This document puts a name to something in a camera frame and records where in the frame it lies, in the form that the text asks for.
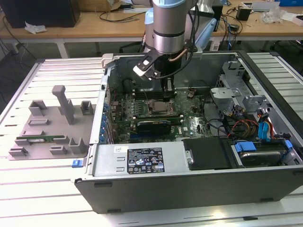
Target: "power supply label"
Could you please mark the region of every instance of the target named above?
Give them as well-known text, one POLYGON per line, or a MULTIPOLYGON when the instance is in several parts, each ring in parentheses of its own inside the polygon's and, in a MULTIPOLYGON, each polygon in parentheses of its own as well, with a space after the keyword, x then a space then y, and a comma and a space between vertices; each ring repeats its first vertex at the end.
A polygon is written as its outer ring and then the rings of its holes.
POLYGON ((127 172, 129 174, 165 172, 162 148, 128 149, 127 172))

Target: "electronic device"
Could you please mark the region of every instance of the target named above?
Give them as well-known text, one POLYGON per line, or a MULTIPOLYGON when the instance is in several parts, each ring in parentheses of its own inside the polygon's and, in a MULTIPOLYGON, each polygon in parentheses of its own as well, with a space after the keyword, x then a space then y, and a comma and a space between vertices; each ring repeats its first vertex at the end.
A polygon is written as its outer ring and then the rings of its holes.
POLYGON ((303 6, 303 0, 280 0, 281 7, 287 6, 303 6))
POLYGON ((254 1, 254 2, 242 2, 245 7, 251 8, 255 12, 269 11, 272 8, 279 6, 279 1, 254 1))
POLYGON ((96 213, 278 201, 303 185, 303 121, 246 53, 195 53, 165 100, 160 80, 133 72, 143 58, 102 58, 86 169, 73 179, 96 213))
POLYGON ((23 28, 25 22, 46 27, 74 27, 80 17, 77 0, 0 0, 12 28, 23 28))
POLYGON ((251 10, 252 9, 250 9, 250 8, 239 7, 236 18, 238 20, 247 21, 248 17, 250 16, 251 10))

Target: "blue latch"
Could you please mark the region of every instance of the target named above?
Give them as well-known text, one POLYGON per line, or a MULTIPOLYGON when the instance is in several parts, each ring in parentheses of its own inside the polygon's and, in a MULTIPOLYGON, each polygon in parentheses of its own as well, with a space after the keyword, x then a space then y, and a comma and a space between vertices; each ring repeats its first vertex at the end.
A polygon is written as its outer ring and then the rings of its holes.
POLYGON ((264 122, 259 123, 258 137, 261 140, 270 141, 270 139, 267 138, 268 129, 269 129, 269 125, 267 123, 264 122))
POLYGON ((72 162, 72 165, 71 165, 72 168, 81 168, 83 167, 83 160, 73 160, 72 162))
POLYGON ((235 145, 237 152, 247 152, 257 150, 253 142, 238 142, 235 145))
POLYGON ((293 145, 289 140, 285 140, 285 145, 286 145, 288 151, 291 151, 293 149, 293 145))

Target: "slotted metal surface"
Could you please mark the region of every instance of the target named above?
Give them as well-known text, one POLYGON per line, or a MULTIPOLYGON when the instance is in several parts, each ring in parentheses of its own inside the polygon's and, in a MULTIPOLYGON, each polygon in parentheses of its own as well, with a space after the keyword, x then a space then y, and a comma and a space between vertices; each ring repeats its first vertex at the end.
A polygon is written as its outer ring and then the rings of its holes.
MULTIPOLYGON (((281 57, 270 53, 250 53, 250 58, 261 69, 264 75, 290 104, 294 111, 303 119, 303 80, 281 57)), ((254 80, 250 80, 258 94, 262 94, 254 80)))
MULTIPOLYGON (((55 83, 66 86, 66 96, 75 105, 79 105, 83 99, 97 103, 97 91, 104 73, 101 64, 99 65, 100 60, 101 58, 47 60, 36 65, 36 69, 28 75, 24 89, 20 90, 15 101, 8 106, 8 111, 1 115, 0 226, 97 224, 101 227, 269 227, 299 226, 303 223, 303 187, 279 202, 99 215, 92 211, 70 181, 84 172, 84 168, 71 168, 72 159, 8 161, 7 151, 30 115, 28 107, 31 101, 45 99, 47 106, 59 105, 51 96, 51 88, 55 83), (58 70, 58 65, 69 69, 58 70), (51 68, 42 71, 41 68, 46 69, 45 66, 51 68), (257 217, 258 220, 244 221, 243 217, 246 216, 257 217)), ((146 199, 150 200, 154 196, 157 195, 147 194, 146 199)))

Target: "red wire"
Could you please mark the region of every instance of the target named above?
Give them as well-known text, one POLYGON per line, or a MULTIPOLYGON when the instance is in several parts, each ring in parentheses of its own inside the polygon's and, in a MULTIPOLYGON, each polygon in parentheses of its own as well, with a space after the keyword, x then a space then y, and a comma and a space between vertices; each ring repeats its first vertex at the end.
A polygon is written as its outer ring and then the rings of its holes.
POLYGON ((240 123, 240 122, 245 122, 245 121, 248 121, 248 122, 253 122, 254 124, 256 124, 256 125, 258 125, 255 121, 253 121, 253 120, 239 120, 239 121, 237 121, 234 125, 233 125, 233 127, 232 127, 232 130, 236 127, 236 125, 238 124, 238 123, 240 123))

